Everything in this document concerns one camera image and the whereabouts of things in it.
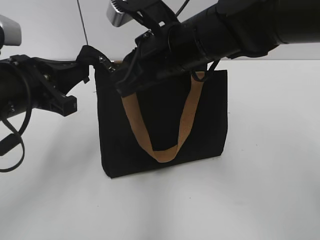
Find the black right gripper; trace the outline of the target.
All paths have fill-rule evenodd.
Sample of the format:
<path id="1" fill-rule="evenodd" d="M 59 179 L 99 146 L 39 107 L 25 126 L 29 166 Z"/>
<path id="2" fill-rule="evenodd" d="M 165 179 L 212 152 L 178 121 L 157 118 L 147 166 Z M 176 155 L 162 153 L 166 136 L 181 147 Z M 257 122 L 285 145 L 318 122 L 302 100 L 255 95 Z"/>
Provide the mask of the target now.
<path id="1" fill-rule="evenodd" d="M 169 29 L 164 39 L 140 42 L 133 56 L 123 59 L 115 74 L 115 88 L 127 97 L 185 73 L 205 82 L 215 72 L 215 64 L 207 68 L 210 62 L 215 60 L 206 52 L 197 29 Z"/>

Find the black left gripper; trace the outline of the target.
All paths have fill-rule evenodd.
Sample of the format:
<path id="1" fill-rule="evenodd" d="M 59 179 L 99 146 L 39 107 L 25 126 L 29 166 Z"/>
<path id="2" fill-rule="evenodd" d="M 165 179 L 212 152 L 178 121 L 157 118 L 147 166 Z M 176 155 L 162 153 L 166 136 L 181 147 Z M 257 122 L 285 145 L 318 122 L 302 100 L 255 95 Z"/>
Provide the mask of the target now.
<path id="1" fill-rule="evenodd" d="M 9 62 L 22 72 L 30 84 L 34 108 L 49 110 L 67 117 L 77 111 L 77 98 L 62 93 L 58 82 L 87 83 L 90 66 L 94 68 L 95 81 L 110 82 L 110 72 L 100 64 L 100 56 L 107 57 L 93 46 L 83 45 L 75 60 L 56 61 L 27 55 L 12 55 Z"/>

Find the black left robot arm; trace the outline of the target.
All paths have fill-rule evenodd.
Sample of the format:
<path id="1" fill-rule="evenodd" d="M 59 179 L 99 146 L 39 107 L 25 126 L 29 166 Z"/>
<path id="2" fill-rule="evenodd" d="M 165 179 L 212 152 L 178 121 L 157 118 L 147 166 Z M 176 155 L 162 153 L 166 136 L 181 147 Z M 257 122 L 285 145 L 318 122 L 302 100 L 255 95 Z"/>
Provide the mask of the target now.
<path id="1" fill-rule="evenodd" d="M 80 82 L 87 83 L 89 67 L 101 67 L 108 74 L 115 65 L 102 52 L 84 45 L 75 60 L 49 60 L 13 55 L 0 62 L 0 110 L 7 116 L 33 109 L 63 117 L 77 111 L 77 99 L 68 92 Z"/>

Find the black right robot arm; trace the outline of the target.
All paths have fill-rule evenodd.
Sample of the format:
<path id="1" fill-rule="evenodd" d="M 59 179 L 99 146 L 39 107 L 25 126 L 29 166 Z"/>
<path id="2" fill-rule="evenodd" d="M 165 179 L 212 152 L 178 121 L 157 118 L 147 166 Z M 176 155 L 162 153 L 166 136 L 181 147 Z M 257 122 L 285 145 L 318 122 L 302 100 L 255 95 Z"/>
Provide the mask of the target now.
<path id="1" fill-rule="evenodd" d="M 147 32 L 112 80 L 121 96 L 223 58 L 259 58 L 279 45 L 320 40 L 317 0 L 220 0 L 180 22 L 161 0 L 118 0 Z"/>

